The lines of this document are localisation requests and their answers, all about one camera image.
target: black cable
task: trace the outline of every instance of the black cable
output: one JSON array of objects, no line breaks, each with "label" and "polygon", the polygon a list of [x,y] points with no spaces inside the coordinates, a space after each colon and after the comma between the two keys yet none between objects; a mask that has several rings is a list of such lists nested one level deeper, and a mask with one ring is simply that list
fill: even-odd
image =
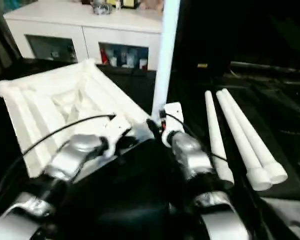
[{"label": "black cable", "polygon": [[[179,122],[179,123],[184,127],[184,129],[185,129],[192,137],[194,137],[194,138],[197,139],[199,142],[201,142],[201,141],[200,141],[200,138],[199,138],[199,137],[191,130],[191,128],[190,128],[189,126],[187,126],[185,123],[183,123],[180,119],[178,119],[177,117],[175,117],[175,116],[173,116],[173,115],[171,115],[171,114],[169,114],[169,113],[165,113],[165,115],[167,115],[167,116],[173,118],[174,120],[176,120],[177,122]],[[218,158],[218,159],[227,161],[227,159],[225,159],[224,157],[219,156],[219,155],[217,155],[217,154],[215,154],[215,153],[213,153],[213,152],[210,152],[209,155],[214,156],[214,157],[216,157],[216,158]]]},{"label": "black cable", "polygon": [[19,156],[16,160],[14,160],[14,162],[8,167],[8,169],[5,171],[3,177],[1,178],[0,180],[0,192],[4,186],[4,183],[5,183],[5,180],[6,178],[10,175],[10,172],[15,168],[15,166],[22,162],[23,159],[24,159],[24,156],[27,155],[32,149],[34,149],[36,146],[38,146],[40,143],[42,143],[44,140],[50,138],[51,136],[67,129],[67,128],[70,128],[74,125],[77,125],[79,123],[82,123],[82,122],[85,122],[85,121],[88,121],[88,120],[92,120],[92,119],[98,119],[98,118],[114,118],[115,115],[110,115],[110,114],[105,114],[105,115],[96,115],[96,116],[90,116],[90,117],[86,117],[86,118],[83,118],[83,119],[80,119],[78,121],[75,121],[75,122],[72,122],[68,125],[65,125],[51,133],[49,133],[48,135],[44,136],[43,138],[41,138],[40,140],[38,140],[36,143],[34,143],[32,146],[30,146],[28,149],[26,149],[21,156]]}]

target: white vertical pole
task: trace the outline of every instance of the white vertical pole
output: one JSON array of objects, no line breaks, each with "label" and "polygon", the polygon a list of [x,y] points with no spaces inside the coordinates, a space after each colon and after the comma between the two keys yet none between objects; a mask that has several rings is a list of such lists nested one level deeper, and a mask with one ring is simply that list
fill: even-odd
[{"label": "white vertical pole", "polygon": [[[224,143],[222,142],[221,132],[218,124],[218,117],[212,94],[210,91],[206,91],[204,96],[206,115],[208,119],[211,152],[224,159],[227,159]],[[221,180],[227,181],[227,185],[229,187],[232,187],[235,183],[235,180],[227,161],[220,159],[216,156],[212,156],[212,159],[219,178]]]},{"label": "white vertical pole", "polygon": [[176,31],[179,18],[180,0],[164,1],[161,45],[152,104],[152,119],[159,120],[159,111],[167,102]]},{"label": "white vertical pole", "polygon": [[288,178],[288,175],[283,166],[276,161],[264,141],[261,139],[255,128],[247,119],[246,115],[242,112],[239,105],[231,96],[230,92],[227,89],[223,89],[222,92],[227,97],[227,100],[232,107],[236,119],[241,125],[241,128],[244,131],[247,139],[249,140],[262,167],[268,173],[272,184],[279,184],[284,182]]},{"label": "white vertical pole", "polygon": [[222,91],[216,92],[225,119],[229,125],[234,141],[238,147],[244,165],[246,177],[255,191],[264,191],[272,187],[267,172],[262,168],[253,148],[251,147],[244,131],[234,115],[225,94]]}]

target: glass cabinet door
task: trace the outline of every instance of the glass cabinet door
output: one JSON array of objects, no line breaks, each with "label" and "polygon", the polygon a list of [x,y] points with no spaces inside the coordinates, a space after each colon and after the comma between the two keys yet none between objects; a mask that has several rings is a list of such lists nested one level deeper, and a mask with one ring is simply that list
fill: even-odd
[{"label": "glass cabinet door", "polygon": [[130,69],[148,69],[149,48],[99,42],[102,64]]},{"label": "glass cabinet door", "polygon": [[52,36],[25,35],[36,59],[77,63],[72,39]]}]

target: black table surface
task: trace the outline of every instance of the black table surface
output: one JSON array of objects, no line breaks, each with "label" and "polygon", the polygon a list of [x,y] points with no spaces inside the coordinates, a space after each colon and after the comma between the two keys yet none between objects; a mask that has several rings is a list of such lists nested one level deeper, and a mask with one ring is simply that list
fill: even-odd
[{"label": "black table surface", "polygon": [[[67,64],[53,61],[23,59],[8,68],[0,76],[0,80],[13,80],[65,65]],[[108,66],[100,66],[100,69],[151,114],[155,72],[131,71]],[[234,199],[234,206],[260,239],[271,236],[278,239],[300,239],[298,233],[288,228],[291,227],[290,220],[286,219],[287,216],[283,211],[287,206],[280,207],[278,202],[271,202],[272,200],[286,201],[285,203],[289,204],[300,202],[300,82],[197,75],[184,77],[172,72],[168,102],[181,103],[184,122],[208,148],[210,144],[204,92],[211,90],[215,93],[222,88],[229,89],[275,159],[288,173],[287,181],[274,185],[269,190],[261,192],[252,190],[245,176],[246,170],[237,146],[218,101],[214,98],[226,155],[235,178],[235,187],[229,193]],[[18,155],[20,149],[17,138],[5,103],[0,98],[0,176]],[[27,181],[23,164],[11,179],[14,183]],[[2,199],[3,208],[18,194],[21,186],[10,184],[7,189],[9,196]]]}]

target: black cloth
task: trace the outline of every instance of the black cloth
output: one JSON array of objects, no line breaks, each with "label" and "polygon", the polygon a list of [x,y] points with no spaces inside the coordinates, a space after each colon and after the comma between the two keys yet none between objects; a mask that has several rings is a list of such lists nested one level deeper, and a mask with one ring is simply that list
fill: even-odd
[{"label": "black cloth", "polygon": [[[64,63],[22,60],[7,69],[0,79],[12,80],[62,66]],[[130,71],[129,69],[114,69],[104,66],[100,66],[100,69],[146,112],[151,113],[155,86],[154,72]],[[215,96],[214,93],[222,88],[229,89],[273,156],[288,173],[288,180],[284,183],[274,185],[267,191],[255,192],[252,190],[247,181],[246,170],[237,146],[218,101],[214,98],[226,155],[235,179],[235,187],[229,192],[234,206],[254,237],[258,239],[300,239],[300,83],[259,82],[227,77],[186,79],[177,72],[173,72],[168,102],[181,103],[185,123],[191,127],[208,148],[210,142],[204,92],[211,90]],[[148,148],[153,149],[155,146],[151,142],[147,142],[143,151],[145,153],[151,152]],[[19,154],[18,142],[9,115],[4,101],[0,98],[0,174]],[[149,222],[162,219],[159,216],[167,213],[169,205],[167,201],[163,200],[165,185],[159,184],[157,180],[164,179],[164,171],[155,180],[156,175],[151,174],[151,172],[160,164],[157,161],[153,161],[152,167],[149,164],[152,163],[151,158],[160,159],[160,157],[158,153],[157,155],[145,154],[144,157],[140,157],[139,153],[132,155],[131,159],[141,159],[140,161],[145,159],[144,161],[148,164],[143,166],[137,164],[138,161],[131,160],[135,164],[131,163],[130,167],[127,167],[126,171],[122,171],[120,175],[129,176],[128,172],[131,172],[132,169],[144,174],[138,174],[137,177],[127,177],[123,180],[117,179],[113,182],[116,185],[115,189],[121,189],[122,193],[129,193],[127,196],[120,195],[118,199],[129,202],[128,196],[139,198],[139,194],[136,192],[145,186],[143,190],[140,190],[140,200],[135,202],[141,206],[150,206],[148,207],[149,211],[145,211],[146,214],[155,213],[156,218],[149,219]],[[23,188],[23,183],[27,181],[23,165],[20,166],[20,169],[16,169],[14,175],[12,176],[14,182],[10,187],[11,190],[2,198],[6,199],[3,201],[5,204],[8,204],[18,194],[18,191]],[[98,179],[98,176],[92,177],[93,182]],[[136,192],[132,194],[128,189],[134,189]],[[146,201],[142,200],[147,199],[150,195],[153,196],[153,201],[151,198]],[[115,207],[110,204],[106,209],[115,209]]]}]

